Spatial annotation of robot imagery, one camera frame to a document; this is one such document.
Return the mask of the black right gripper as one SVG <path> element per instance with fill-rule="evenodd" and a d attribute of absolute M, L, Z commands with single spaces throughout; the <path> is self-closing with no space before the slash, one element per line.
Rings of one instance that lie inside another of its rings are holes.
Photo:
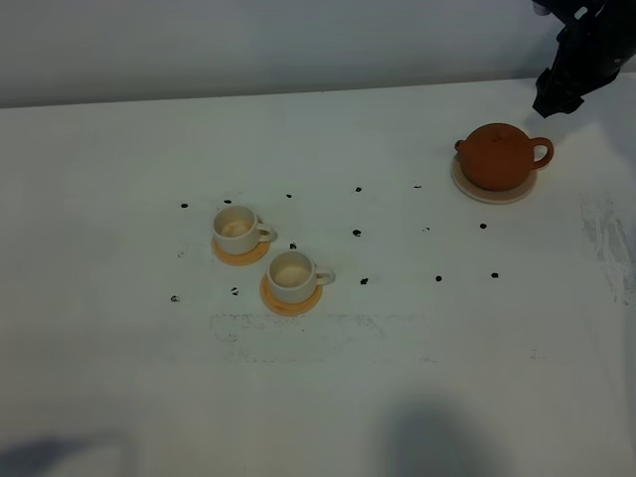
<path fill-rule="evenodd" d="M 563 23 L 553 64 L 536 80 L 533 109 L 543 118 L 570 114 L 635 56 L 635 1 L 537 0 L 533 7 Z"/>

